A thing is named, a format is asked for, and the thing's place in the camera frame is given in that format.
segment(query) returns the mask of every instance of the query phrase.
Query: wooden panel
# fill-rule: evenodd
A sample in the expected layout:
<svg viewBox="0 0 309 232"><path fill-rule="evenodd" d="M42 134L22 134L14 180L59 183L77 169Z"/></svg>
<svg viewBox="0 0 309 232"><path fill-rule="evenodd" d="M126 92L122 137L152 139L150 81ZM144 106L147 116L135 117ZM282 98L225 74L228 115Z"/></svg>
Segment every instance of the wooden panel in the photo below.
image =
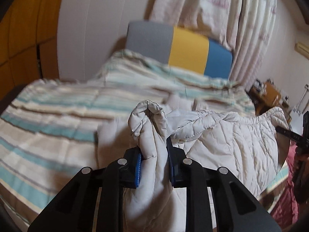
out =
<svg viewBox="0 0 309 232"><path fill-rule="evenodd" d="M56 38L40 44L40 59L43 78L59 78Z"/></svg>
<svg viewBox="0 0 309 232"><path fill-rule="evenodd" d="M61 0L42 0L39 10L37 43L56 37Z"/></svg>
<svg viewBox="0 0 309 232"><path fill-rule="evenodd" d="M14 88L14 82L11 75L8 62L0 66L0 100Z"/></svg>
<svg viewBox="0 0 309 232"><path fill-rule="evenodd" d="M15 85L28 84L39 79L36 47L31 47L11 58L10 67Z"/></svg>
<svg viewBox="0 0 309 232"><path fill-rule="evenodd" d="M10 57L36 44L41 0L14 0L10 19Z"/></svg>
<svg viewBox="0 0 309 232"><path fill-rule="evenodd" d="M9 8L0 22L0 64L9 60L9 28L12 9Z"/></svg>

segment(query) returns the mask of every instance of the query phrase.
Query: headboard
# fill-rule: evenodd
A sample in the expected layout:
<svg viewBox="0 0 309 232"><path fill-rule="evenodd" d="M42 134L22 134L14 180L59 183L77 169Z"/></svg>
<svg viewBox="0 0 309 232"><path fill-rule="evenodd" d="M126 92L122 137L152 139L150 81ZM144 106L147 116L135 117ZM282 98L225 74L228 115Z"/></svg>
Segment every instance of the headboard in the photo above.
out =
<svg viewBox="0 0 309 232"><path fill-rule="evenodd" d="M216 41L166 24L131 22L126 49L212 78L228 79L231 70L231 52Z"/></svg>

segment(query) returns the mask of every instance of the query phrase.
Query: floral curtain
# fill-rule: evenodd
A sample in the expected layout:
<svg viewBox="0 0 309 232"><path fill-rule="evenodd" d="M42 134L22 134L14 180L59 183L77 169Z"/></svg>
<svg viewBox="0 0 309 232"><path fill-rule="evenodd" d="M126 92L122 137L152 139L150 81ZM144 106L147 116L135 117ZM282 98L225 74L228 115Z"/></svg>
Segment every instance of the floral curtain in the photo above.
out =
<svg viewBox="0 0 309 232"><path fill-rule="evenodd" d="M230 80L250 89L276 18L277 0L156 0L152 21L189 28L233 53Z"/></svg>

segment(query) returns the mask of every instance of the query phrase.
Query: air conditioner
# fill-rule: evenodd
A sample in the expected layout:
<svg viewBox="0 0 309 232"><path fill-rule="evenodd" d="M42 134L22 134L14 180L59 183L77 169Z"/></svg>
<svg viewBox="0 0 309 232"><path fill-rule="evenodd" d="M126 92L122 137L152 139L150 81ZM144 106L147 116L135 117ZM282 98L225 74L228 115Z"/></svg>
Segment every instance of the air conditioner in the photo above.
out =
<svg viewBox="0 0 309 232"><path fill-rule="evenodd" d="M305 58L309 59L309 46L298 42L295 44L295 50L298 53L302 54Z"/></svg>

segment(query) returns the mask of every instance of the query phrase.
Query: striped blanket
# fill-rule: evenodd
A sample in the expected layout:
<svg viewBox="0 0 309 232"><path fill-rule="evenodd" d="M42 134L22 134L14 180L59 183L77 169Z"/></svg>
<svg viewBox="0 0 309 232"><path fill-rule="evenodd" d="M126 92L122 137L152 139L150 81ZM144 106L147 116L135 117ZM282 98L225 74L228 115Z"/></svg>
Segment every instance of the striped blanket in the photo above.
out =
<svg viewBox="0 0 309 232"><path fill-rule="evenodd" d="M116 52L86 83L38 80L0 118L0 197L28 226L84 166L100 167L97 129L128 119L142 100L176 94L194 104L254 116L238 83L163 65L137 53Z"/></svg>

